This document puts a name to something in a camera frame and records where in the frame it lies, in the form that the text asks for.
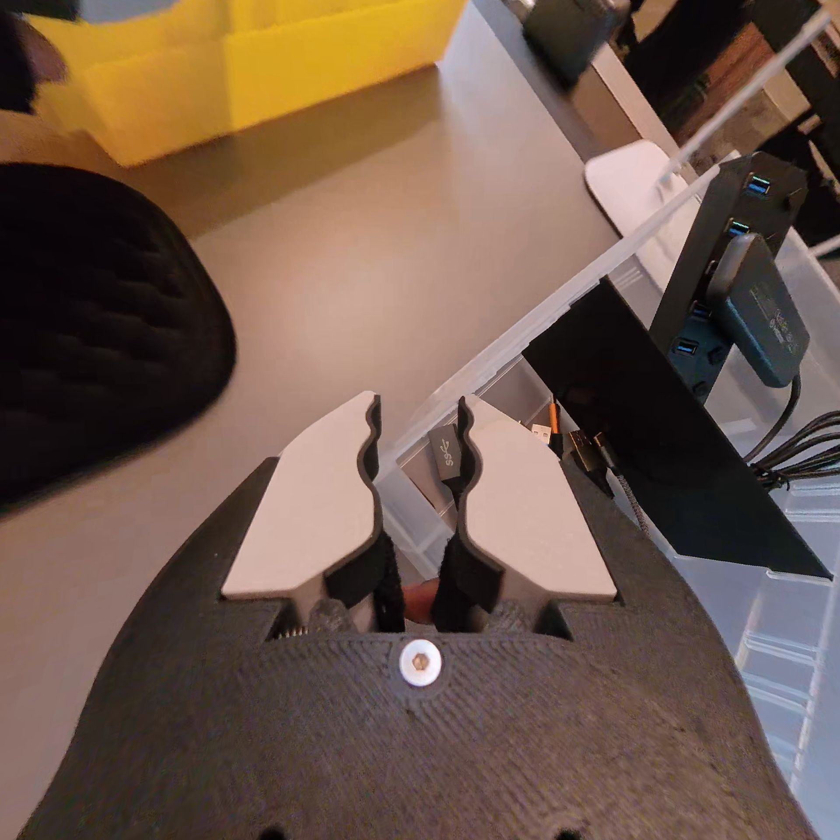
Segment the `black mesh wrist rest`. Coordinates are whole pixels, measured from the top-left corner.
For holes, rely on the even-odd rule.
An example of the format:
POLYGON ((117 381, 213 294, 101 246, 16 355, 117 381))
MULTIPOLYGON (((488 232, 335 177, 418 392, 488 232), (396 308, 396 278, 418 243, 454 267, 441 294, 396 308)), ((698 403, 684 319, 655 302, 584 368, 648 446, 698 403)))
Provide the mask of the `black mesh wrist rest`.
POLYGON ((227 388, 224 300, 131 186, 1 167, 2 515, 172 436, 227 388))

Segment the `black USB cable plug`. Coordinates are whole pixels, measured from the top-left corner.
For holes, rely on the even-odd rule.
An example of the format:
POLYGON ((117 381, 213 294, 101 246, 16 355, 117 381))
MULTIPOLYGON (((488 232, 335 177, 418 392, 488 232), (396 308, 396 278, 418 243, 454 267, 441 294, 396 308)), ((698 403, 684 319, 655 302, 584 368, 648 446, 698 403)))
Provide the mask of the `black USB cable plug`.
POLYGON ((811 335, 760 234, 729 243, 708 285, 707 304, 764 385, 779 389, 793 382, 811 335))

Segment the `person's right hand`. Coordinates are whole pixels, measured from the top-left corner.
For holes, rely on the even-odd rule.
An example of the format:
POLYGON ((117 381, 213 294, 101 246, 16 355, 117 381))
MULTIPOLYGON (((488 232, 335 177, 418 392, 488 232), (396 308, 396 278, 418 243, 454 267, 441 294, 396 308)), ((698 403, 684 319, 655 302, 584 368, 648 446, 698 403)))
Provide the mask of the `person's right hand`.
POLYGON ((438 586, 439 579, 434 578, 422 583, 405 584, 402 587, 404 618, 407 622, 422 625, 434 624, 432 611, 438 586))

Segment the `yellow plastic bin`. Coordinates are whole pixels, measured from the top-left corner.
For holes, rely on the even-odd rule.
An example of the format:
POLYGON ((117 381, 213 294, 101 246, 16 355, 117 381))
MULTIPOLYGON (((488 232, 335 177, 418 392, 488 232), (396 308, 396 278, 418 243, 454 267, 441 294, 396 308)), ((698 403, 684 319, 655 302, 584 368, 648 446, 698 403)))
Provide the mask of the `yellow plastic bin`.
POLYGON ((67 78, 38 113, 134 167, 408 72, 445 54, 465 2, 105 2, 27 15, 67 78))

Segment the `clear plastic bin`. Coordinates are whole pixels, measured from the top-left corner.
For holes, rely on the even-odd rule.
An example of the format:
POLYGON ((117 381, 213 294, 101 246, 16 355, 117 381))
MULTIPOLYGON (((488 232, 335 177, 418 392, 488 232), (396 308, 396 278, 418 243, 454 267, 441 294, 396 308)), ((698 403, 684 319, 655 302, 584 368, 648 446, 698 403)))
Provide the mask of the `clear plastic bin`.
MULTIPOLYGON (((621 257, 607 253, 610 259, 603 268, 586 267, 580 277, 537 307, 540 320, 530 313, 420 406, 395 443, 394 457, 407 476, 410 466, 426 468, 426 484, 418 480, 416 486, 427 493, 429 505, 449 505, 452 500, 442 490, 431 490, 433 460, 427 432, 455 421, 456 403, 465 389, 495 397, 504 411, 512 412, 516 406, 527 419, 534 416, 531 405, 546 407, 554 395, 522 352, 599 279, 607 277, 612 282, 650 336, 649 328, 704 195, 682 206, 635 251, 625 248, 621 257)), ((805 201, 794 223, 803 221, 804 210, 805 201)), ((794 224, 774 259, 811 343, 801 364, 797 406, 751 461, 769 460, 776 448, 817 417, 838 416, 838 288, 809 254, 794 224)), ((757 447, 781 417, 790 395, 790 385, 764 385, 733 344, 702 406, 749 467, 747 451, 757 447)), ((785 784, 823 836, 838 838, 838 824, 830 823, 832 807, 816 795, 819 779, 826 784, 838 782, 838 765, 829 754, 838 745, 838 689, 829 688, 820 697, 824 685, 838 678, 838 464, 813 471, 809 478, 780 479, 772 490, 756 479, 832 573, 830 581, 678 555, 641 509, 654 541, 677 571, 687 573, 688 583, 696 587, 701 604, 710 611, 731 651, 785 784)))

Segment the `long black usb hub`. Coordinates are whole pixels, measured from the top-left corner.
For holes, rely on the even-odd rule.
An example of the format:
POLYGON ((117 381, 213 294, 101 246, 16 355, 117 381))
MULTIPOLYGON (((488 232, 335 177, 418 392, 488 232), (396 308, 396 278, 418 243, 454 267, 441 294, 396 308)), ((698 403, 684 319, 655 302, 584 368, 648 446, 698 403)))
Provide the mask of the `long black usb hub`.
POLYGON ((807 194, 797 166, 755 152, 722 163, 689 229, 649 334, 704 405, 732 348, 707 292, 730 242, 761 235, 777 256, 807 194))

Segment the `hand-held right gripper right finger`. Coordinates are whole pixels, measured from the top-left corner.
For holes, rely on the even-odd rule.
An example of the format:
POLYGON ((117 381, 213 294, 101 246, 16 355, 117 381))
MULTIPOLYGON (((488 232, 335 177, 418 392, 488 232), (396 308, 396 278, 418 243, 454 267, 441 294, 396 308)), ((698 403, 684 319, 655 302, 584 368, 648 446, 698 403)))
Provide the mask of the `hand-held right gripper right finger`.
POLYGON ((557 455, 476 395, 458 402, 465 480, 431 616, 473 629, 473 612, 516 607, 536 629, 555 602, 613 604, 619 590, 557 455))

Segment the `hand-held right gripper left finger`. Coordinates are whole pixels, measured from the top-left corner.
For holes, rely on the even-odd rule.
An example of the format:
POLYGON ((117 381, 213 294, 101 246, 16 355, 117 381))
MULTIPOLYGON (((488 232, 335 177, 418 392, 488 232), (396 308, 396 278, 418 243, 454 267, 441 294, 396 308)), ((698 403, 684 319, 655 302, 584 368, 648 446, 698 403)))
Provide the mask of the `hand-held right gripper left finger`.
POLYGON ((271 634, 316 623, 401 634, 396 548, 375 487, 382 399, 362 392, 280 453, 222 585, 228 601, 279 601, 271 634))

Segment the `white folding stand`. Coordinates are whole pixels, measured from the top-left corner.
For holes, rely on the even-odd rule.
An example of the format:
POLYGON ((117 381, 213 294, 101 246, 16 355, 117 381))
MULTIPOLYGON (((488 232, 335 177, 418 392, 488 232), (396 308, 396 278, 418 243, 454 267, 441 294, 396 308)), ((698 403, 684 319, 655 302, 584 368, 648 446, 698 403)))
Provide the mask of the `white folding stand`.
POLYGON ((695 196, 703 195, 719 173, 719 165, 687 183, 680 175, 690 157, 719 130, 771 78, 777 76, 830 25, 838 22, 838 2, 821 2, 822 9, 811 16, 782 50, 757 70, 744 87, 671 157, 656 143, 640 140, 589 160, 584 166, 585 183, 623 238, 637 237, 644 243, 695 196))

